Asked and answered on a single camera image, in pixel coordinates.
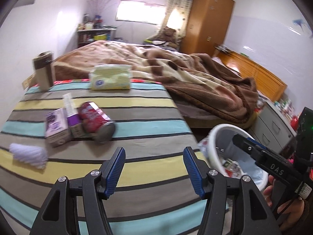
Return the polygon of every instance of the plastic bag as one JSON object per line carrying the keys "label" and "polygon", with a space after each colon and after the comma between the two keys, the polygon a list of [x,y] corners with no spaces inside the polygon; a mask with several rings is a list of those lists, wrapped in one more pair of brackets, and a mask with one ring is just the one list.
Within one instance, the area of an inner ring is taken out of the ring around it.
{"label": "plastic bag", "polygon": [[89,73],[92,90],[130,89],[131,65],[102,64]]}

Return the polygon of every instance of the metal lid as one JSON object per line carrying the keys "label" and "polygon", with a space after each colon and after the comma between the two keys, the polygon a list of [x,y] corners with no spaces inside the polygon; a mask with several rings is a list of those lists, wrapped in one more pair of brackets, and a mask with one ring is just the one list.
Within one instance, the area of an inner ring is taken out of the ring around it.
{"label": "metal lid", "polygon": [[48,56],[50,56],[50,55],[53,55],[53,51],[47,51],[47,52],[40,53],[39,55],[37,55],[37,56],[33,59],[33,61],[37,61],[37,60],[39,60],[39,59],[46,58],[46,57],[48,57]]}
{"label": "metal lid", "polygon": [[96,133],[97,136],[94,137],[94,141],[96,141],[98,144],[104,144],[112,139],[114,133],[115,133],[115,123],[114,122],[105,123],[97,131]]}

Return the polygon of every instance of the curtain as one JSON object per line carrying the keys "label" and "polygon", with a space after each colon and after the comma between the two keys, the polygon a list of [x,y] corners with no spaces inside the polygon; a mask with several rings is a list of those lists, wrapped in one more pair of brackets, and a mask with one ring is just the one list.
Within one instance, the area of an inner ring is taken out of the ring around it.
{"label": "curtain", "polygon": [[191,5],[192,0],[167,0],[165,18],[159,32],[162,32],[165,27],[169,27],[177,31],[177,39],[185,37]]}

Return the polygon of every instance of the white cloth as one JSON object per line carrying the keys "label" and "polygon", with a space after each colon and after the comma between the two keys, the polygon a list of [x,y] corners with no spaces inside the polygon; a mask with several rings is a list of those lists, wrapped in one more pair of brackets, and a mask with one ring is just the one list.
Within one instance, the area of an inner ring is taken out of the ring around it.
{"label": "white cloth", "polygon": [[9,150],[13,154],[13,158],[18,161],[28,163],[38,169],[44,169],[46,167],[48,153],[42,147],[12,143]]}

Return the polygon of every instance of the hand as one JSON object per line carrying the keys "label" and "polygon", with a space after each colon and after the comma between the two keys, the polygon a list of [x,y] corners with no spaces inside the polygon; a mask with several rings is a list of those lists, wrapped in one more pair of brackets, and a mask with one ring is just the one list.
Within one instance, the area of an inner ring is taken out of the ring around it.
{"label": "hand", "polygon": [[[274,182],[274,177],[272,175],[269,175],[269,182],[271,185],[267,188],[265,188],[263,195],[265,196],[265,200],[267,202],[267,205],[271,207],[273,205],[271,201],[271,195],[273,191],[273,182]],[[280,213],[288,204],[290,201],[284,203],[281,205],[278,209],[277,212]],[[304,210],[304,201],[302,200],[301,197],[295,199],[295,201],[285,210],[283,214],[289,214],[288,217],[284,220],[284,222],[280,226],[281,231],[285,231],[291,227],[293,227],[300,217],[303,214]]]}

